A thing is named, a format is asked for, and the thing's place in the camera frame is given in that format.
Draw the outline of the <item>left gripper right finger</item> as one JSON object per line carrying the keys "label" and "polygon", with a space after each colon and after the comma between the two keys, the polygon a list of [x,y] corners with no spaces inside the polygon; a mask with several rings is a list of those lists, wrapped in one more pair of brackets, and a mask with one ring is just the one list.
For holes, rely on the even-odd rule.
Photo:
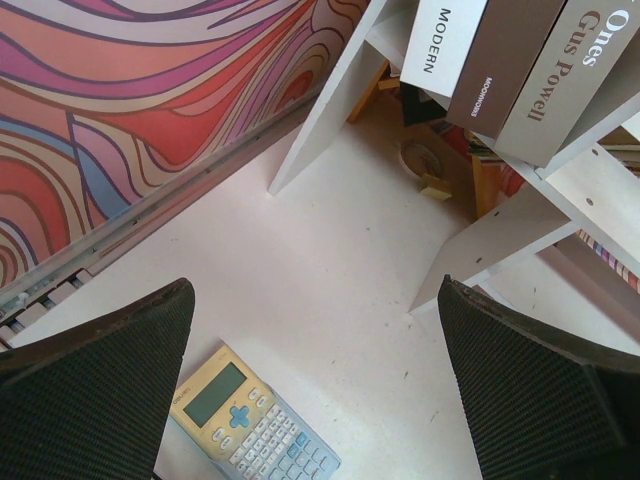
{"label": "left gripper right finger", "polygon": [[485,479],[636,479],[639,358],[444,277],[438,312]]}

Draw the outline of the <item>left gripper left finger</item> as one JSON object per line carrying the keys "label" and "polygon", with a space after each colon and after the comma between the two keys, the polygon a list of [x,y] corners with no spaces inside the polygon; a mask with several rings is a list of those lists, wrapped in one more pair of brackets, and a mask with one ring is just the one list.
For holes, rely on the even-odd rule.
{"label": "left gripper left finger", "polygon": [[179,278],[3,352],[2,478],[152,478],[194,309]]}

